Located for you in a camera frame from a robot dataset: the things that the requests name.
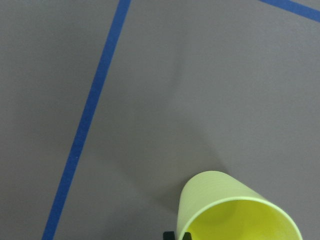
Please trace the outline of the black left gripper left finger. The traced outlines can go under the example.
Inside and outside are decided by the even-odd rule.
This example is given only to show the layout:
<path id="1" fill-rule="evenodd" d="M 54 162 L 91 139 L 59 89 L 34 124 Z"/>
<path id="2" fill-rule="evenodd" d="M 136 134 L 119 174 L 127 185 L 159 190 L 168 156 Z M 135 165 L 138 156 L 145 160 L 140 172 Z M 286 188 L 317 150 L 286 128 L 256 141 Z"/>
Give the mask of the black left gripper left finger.
<path id="1" fill-rule="evenodd" d="M 162 239 L 163 240 L 175 240 L 176 239 L 175 232 L 174 231 L 163 232 Z"/>

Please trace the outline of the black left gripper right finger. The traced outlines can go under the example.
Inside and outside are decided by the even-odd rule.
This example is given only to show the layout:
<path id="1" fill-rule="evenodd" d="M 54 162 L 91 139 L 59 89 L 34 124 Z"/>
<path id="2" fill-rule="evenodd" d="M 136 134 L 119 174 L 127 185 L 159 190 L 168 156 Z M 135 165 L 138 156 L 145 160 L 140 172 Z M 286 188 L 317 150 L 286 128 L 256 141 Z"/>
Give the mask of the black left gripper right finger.
<path id="1" fill-rule="evenodd" d="M 182 240 L 192 240 L 192 235 L 190 232 L 185 232 Z"/>

